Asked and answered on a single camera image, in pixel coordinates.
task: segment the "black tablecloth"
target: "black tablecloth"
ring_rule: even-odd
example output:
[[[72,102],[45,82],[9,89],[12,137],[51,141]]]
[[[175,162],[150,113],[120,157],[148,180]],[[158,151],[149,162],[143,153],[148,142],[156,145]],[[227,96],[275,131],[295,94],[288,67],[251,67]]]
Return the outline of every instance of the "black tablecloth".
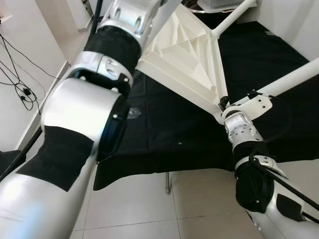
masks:
[[[260,24],[233,25],[219,46],[231,101],[241,99],[308,61],[281,38],[266,33]],[[279,97],[293,111],[290,132],[269,143],[278,162],[319,158],[318,77]],[[129,96],[141,115],[129,119],[116,155],[99,164],[95,189],[133,174],[202,168],[233,171],[236,163],[223,126],[183,97],[136,72]],[[285,105],[274,107],[254,121],[264,138],[277,134],[287,123]]]

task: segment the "robotic arm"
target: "robotic arm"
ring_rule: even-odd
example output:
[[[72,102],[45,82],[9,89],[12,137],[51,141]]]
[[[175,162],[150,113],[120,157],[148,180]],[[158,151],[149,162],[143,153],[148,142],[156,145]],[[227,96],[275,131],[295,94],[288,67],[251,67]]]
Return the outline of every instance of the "robotic arm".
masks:
[[[70,237],[95,164],[121,141],[139,57],[180,2],[116,0],[111,5],[47,99],[41,118],[44,145],[0,182],[1,239]],[[319,227],[301,215],[303,202],[253,166],[255,160],[290,184],[268,156],[251,113],[230,109],[224,122],[238,158],[239,204],[267,239],[317,239]]]

